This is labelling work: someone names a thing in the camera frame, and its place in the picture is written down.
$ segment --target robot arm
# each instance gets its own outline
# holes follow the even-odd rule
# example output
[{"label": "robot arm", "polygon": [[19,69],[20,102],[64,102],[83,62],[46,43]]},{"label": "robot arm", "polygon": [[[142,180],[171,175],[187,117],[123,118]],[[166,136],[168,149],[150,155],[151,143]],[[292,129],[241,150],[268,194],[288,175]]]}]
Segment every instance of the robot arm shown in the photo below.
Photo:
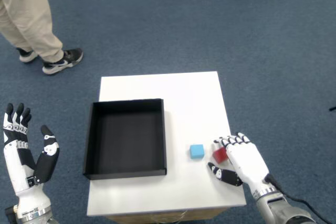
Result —
[{"label": "robot arm", "polygon": [[226,154],[236,173],[220,169],[212,163],[208,163],[209,167],[221,181],[236,186],[248,184],[267,224],[316,223],[307,211],[291,206],[278,186],[270,182],[274,180],[269,175],[265,161],[247,136],[238,133],[237,136],[221,137],[215,142],[221,142],[226,148]]},{"label": "robot arm", "polygon": [[24,111],[21,103],[13,113],[13,105],[7,106],[4,116],[4,155],[14,192],[19,198],[17,206],[6,209],[6,215],[13,214],[22,223],[51,223],[51,203],[43,192],[43,185],[49,181],[54,171],[59,147],[52,132],[46,126],[41,127],[44,136],[44,150],[37,163],[28,148],[27,131],[30,121],[30,109]]}]

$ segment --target shoe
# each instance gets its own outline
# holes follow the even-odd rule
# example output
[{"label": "shoe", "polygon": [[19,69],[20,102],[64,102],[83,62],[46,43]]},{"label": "shoe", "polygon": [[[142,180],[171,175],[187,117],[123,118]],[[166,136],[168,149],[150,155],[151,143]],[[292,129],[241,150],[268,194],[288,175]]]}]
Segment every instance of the shoe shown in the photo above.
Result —
[{"label": "shoe", "polygon": [[32,62],[38,56],[37,53],[35,53],[34,51],[26,52],[25,50],[21,48],[17,48],[17,50],[20,53],[20,61],[23,63]]},{"label": "shoe", "polygon": [[42,71],[45,74],[54,74],[66,68],[72,68],[77,65],[83,58],[83,51],[80,48],[64,51],[62,59],[55,63],[44,62]]}]

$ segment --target white shoe sole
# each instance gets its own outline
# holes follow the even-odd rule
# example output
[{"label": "white shoe sole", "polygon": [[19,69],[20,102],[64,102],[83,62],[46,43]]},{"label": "white shoe sole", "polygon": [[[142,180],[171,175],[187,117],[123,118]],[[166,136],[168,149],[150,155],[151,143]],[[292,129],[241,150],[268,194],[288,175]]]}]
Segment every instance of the white shoe sole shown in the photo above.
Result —
[{"label": "white shoe sole", "polygon": [[20,56],[20,61],[23,62],[23,63],[29,63],[33,60],[35,60],[35,58],[37,57],[38,55],[35,53],[35,52],[32,52],[28,57],[23,57],[23,56]]},{"label": "white shoe sole", "polygon": [[56,74],[56,73],[61,72],[62,70],[66,69],[66,68],[72,68],[72,67],[74,67],[75,65],[77,65],[82,60],[82,58],[83,58],[83,53],[78,58],[78,60],[76,60],[76,61],[74,61],[74,62],[72,62],[70,64],[67,64],[65,66],[59,66],[59,67],[55,66],[54,68],[51,68],[51,69],[47,69],[45,67],[42,67],[42,71],[43,71],[43,73],[49,74],[49,75],[50,74]]}]

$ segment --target red object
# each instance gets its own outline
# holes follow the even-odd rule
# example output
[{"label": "red object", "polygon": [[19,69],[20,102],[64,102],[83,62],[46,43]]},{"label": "red object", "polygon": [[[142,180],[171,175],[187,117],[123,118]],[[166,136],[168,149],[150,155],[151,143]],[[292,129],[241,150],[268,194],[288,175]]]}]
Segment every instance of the red object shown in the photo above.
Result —
[{"label": "red object", "polygon": [[214,157],[215,161],[218,164],[228,159],[228,156],[226,155],[226,150],[224,149],[224,147],[221,147],[215,152],[213,152],[212,156]]}]

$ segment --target leg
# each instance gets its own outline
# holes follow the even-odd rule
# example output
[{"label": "leg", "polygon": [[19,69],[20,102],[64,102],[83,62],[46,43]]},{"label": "leg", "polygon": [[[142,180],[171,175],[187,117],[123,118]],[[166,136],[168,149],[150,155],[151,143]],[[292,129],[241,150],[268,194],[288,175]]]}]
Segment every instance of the leg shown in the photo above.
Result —
[{"label": "leg", "polygon": [[53,34],[48,0],[2,0],[12,23],[44,61],[62,59],[62,43]]},{"label": "leg", "polygon": [[0,0],[0,33],[15,47],[25,51],[31,51],[32,48],[20,31],[13,24],[8,16],[8,12],[2,0]]}]

